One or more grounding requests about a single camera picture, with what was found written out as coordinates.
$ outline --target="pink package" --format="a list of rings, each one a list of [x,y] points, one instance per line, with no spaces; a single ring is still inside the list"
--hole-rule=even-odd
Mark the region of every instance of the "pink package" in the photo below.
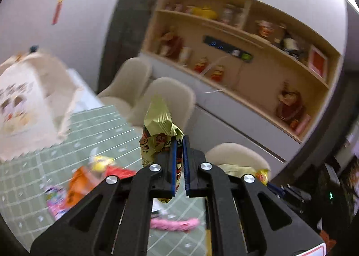
[[[50,186],[45,191],[48,210],[55,220],[58,220],[69,210],[65,207],[66,195],[66,190],[58,186]]]
[[[153,218],[151,219],[151,229],[187,232],[195,229],[200,224],[199,219],[191,218],[188,220],[167,220]]]

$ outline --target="white chair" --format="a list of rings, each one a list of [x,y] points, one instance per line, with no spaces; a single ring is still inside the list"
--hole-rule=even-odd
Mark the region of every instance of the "white chair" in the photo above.
[[[127,121],[142,132],[143,120],[154,95],[164,99],[171,112],[172,122],[184,131],[195,107],[196,96],[191,88],[168,77],[158,78],[148,86]]]
[[[130,58],[123,63],[114,80],[98,97],[105,105],[114,105],[126,117],[140,98],[152,73],[152,65],[142,58]]]
[[[271,168],[268,162],[255,151],[235,143],[224,143],[210,149],[206,161],[213,165],[235,164],[241,167],[252,167],[255,170],[268,169],[271,179]]]

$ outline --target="orange snack bag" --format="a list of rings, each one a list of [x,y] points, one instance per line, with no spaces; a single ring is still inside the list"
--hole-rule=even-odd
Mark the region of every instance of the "orange snack bag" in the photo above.
[[[88,172],[84,166],[78,168],[69,183],[66,206],[72,208],[99,183],[100,180]]]
[[[255,177],[262,182],[265,186],[268,184],[268,170],[267,169],[261,169],[258,170]]]

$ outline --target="cabinet shelf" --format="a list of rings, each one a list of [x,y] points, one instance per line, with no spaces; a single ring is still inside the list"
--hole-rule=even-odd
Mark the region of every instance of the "cabinet shelf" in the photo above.
[[[157,55],[153,52],[150,51],[146,51],[146,50],[142,50],[142,52],[148,56],[151,56],[153,58],[156,58],[157,60],[162,61],[165,64],[170,65],[171,67],[174,67],[184,73],[187,73],[201,81],[203,81],[204,83],[206,83],[207,85],[221,90],[221,92],[223,92],[224,94],[228,95],[229,97],[231,97],[232,99],[240,102],[241,104],[245,105],[246,107],[250,108],[251,110],[255,111],[256,113],[258,113],[261,117],[263,117],[264,119],[266,119],[267,121],[269,121],[271,124],[275,125],[277,128],[281,129],[283,132],[285,132],[286,134],[288,134],[290,137],[292,137],[294,140],[296,140],[297,142],[301,143],[301,139],[294,133],[293,130],[291,130],[284,122],[282,122],[279,118],[277,118],[274,114],[269,113],[267,110],[263,109],[263,107],[257,105],[256,103],[240,96],[236,91],[232,91],[229,89],[224,89],[223,85],[220,85],[210,79],[208,79],[207,77],[204,77],[196,72],[194,72],[193,70],[184,67],[182,65],[179,65],[178,63],[162,57],[160,55]]]
[[[295,67],[296,69],[302,71],[302,74],[305,77],[308,77],[309,79],[315,81],[321,87],[329,89],[328,84],[324,81],[324,79],[322,77],[317,75],[314,71],[309,69],[307,66],[302,64],[300,61],[296,60],[292,56],[288,55],[281,49],[270,44],[269,42],[267,42],[266,40],[262,39],[261,37],[259,37],[257,35],[250,34],[246,31],[240,30],[236,27],[233,27],[228,24],[224,24],[222,22],[218,22],[216,20],[211,20],[211,19],[207,19],[207,18],[204,18],[201,16],[196,16],[196,15],[191,15],[188,13],[171,11],[171,10],[162,10],[162,9],[157,10],[157,12],[159,12],[161,14],[172,15],[173,17],[177,17],[177,18],[185,18],[187,20],[198,21],[197,24],[225,32],[225,33],[235,36],[241,40],[244,40],[245,42],[248,42],[248,43],[258,47],[261,50],[270,52],[272,55],[275,55],[278,60],[282,61],[285,65],[287,65],[289,67]]]

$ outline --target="tablecloth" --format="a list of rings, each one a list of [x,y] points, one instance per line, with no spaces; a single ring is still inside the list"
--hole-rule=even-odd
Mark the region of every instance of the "tablecloth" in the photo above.
[[[44,186],[62,185],[88,163],[90,151],[115,159],[132,170],[142,167],[141,134],[122,118],[114,106],[74,113],[68,138],[60,145],[21,156],[0,165],[0,213],[26,249],[54,220],[47,211]],[[172,220],[196,217],[201,226],[188,234],[151,230],[148,255],[200,255],[205,227],[202,199],[185,196],[183,180],[176,197],[164,206]]]

